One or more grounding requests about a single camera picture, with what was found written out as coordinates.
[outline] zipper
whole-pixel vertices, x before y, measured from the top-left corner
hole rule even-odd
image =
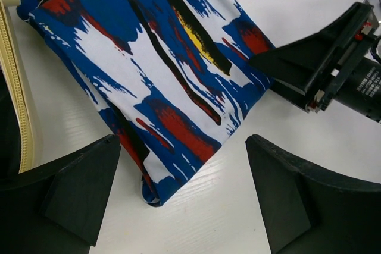
[[[24,97],[20,66],[16,56],[17,47],[13,44],[12,27],[10,26],[8,8],[0,0],[0,65],[10,91],[11,99],[17,114],[21,135],[21,158],[19,172],[32,168],[34,161],[33,132]]]

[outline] yellow paint stroke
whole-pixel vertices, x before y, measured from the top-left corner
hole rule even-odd
[[[174,10],[174,12],[176,13],[177,15],[177,18],[179,19],[181,25],[184,27],[184,30],[185,32],[188,34],[189,38],[191,39],[191,41],[193,42],[193,44],[195,44],[195,46],[197,47],[198,51],[200,52],[200,54],[205,58],[207,59],[210,63],[214,64],[218,69],[220,69],[220,67],[218,66],[218,64],[216,63],[216,61],[214,60],[214,58],[210,55],[210,53],[207,51],[207,49],[205,48],[205,45],[203,44],[203,42],[201,41],[201,37],[200,35],[197,33],[197,32],[194,32],[193,29],[192,29],[192,26],[190,24],[188,24],[187,22],[184,21],[183,17],[181,16],[181,14],[175,9],[175,7],[172,7],[172,9]]]

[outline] white tabletop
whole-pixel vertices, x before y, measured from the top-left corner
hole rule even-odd
[[[360,0],[240,0],[275,45],[312,34]],[[109,133],[92,104],[43,40],[12,10],[21,55],[42,122],[42,162]],[[243,126],[162,208],[140,198],[140,173],[122,151],[96,248],[91,254],[270,253],[245,140],[260,134],[351,177],[381,183],[381,128],[332,103],[305,114],[267,92]]]

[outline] zipper teeth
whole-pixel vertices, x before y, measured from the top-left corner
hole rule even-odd
[[[17,106],[17,117],[19,120],[19,128],[21,135],[21,159],[20,159],[20,173],[24,172],[27,168],[27,156],[28,156],[28,116],[26,106],[24,103],[23,89],[21,87],[20,78],[18,76],[18,70],[16,61],[14,58],[12,45],[7,32],[3,13],[0,13],[0,37],[5,47],[6,59],[11,71],[12,85],[14,88],[15,105]]]

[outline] paint stroke pattern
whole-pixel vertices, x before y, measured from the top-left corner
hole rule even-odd
[[[272,79],[273,45],[236,0],[22,0],[161,206],[242,124]]]

